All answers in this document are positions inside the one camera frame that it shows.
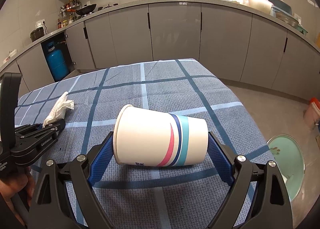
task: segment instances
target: cup rim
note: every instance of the cup rim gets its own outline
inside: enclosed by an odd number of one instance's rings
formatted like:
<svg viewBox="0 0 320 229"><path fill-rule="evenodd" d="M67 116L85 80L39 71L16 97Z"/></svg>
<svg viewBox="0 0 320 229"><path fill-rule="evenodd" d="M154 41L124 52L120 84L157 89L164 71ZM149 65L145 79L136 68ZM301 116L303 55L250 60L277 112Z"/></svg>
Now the cup rim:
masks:
<svg viewBox="0 0 320 229"><path fill-rule="evenodd" d="M116 124L115 124L115 128L113 130L113 155L115 157L115 160L116 160L116 163L118 164L121 164L119 162L119 159L118 159L118 154L117 154L117 143L116 143L116 140L117 140L117 132L118 132L118 126L119 126L119 122L120 122L120 119L121 119L121 116L122 114L124 113L124 110L126 108L128 108L129 106L132 106L132 104L126 104L124 107L122 107L122 109L120 110L119 114L118 114L118 117L116 119Z"/></svg>

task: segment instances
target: frying pan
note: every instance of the frying pan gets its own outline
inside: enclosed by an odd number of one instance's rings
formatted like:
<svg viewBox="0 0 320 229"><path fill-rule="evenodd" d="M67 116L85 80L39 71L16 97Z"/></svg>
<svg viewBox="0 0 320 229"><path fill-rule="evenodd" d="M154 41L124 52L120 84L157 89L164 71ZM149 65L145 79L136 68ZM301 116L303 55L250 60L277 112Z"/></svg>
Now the frying pan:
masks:
<svg viewBox="0 0 320 229"><path fill-rule="evenodd" d="M96 4L91 4L88 6L84 6L83 8L81 8L80 10L74 10L74 9L69 9L67 10L68 12L75 12L77 13L79 16L84 16L89 14L90 12L93 12L94 9L96 8Z"/></svg>

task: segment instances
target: teal stripe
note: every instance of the teal stripe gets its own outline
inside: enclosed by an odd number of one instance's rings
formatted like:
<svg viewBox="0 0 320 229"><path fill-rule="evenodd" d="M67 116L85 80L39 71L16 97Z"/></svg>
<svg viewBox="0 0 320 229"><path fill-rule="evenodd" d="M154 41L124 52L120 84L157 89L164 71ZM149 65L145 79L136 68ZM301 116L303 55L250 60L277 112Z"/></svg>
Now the teal stripe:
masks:
<svg viewBox="0 0 320 229"><path fill-rule="evenodd" d="M189 121L188 117L178 115L182 127L182 146L179 159L175 166L182 166L187 158L189 144Z"/></svg>

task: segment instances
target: human hand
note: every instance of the human hand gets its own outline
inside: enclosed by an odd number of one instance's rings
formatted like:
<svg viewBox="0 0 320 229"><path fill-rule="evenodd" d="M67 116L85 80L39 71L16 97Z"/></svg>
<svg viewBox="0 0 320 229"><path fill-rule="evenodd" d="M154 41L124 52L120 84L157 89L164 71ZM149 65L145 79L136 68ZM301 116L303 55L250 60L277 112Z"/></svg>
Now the human hand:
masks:
<svg viewBox="0 0 320 229"><path fill-rule="evenodd" d="M24 188L27 192L28 205L30 206L35 186L36 183L30 174L30 168L25 168L24 174L12 173L7 177L0 179L0 193L2 194L2 197L4 198L10 210L23 225L25 224L20 215L14 209L11 198L15 193L18 193Z"/></svg>

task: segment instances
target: paper cup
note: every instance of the paper cup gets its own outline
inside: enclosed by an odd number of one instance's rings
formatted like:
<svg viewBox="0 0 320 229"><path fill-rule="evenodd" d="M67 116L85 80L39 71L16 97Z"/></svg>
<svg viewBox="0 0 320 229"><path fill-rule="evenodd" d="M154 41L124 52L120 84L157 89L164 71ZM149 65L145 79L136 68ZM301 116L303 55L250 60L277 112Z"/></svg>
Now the paper cup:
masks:
<svg viewBox="0 0 320 229"><path fill-rule="evenodd" d="M204 119L125 105L116 120L113 151L118 164L183 166L204 161L208 127Z"/></svg>

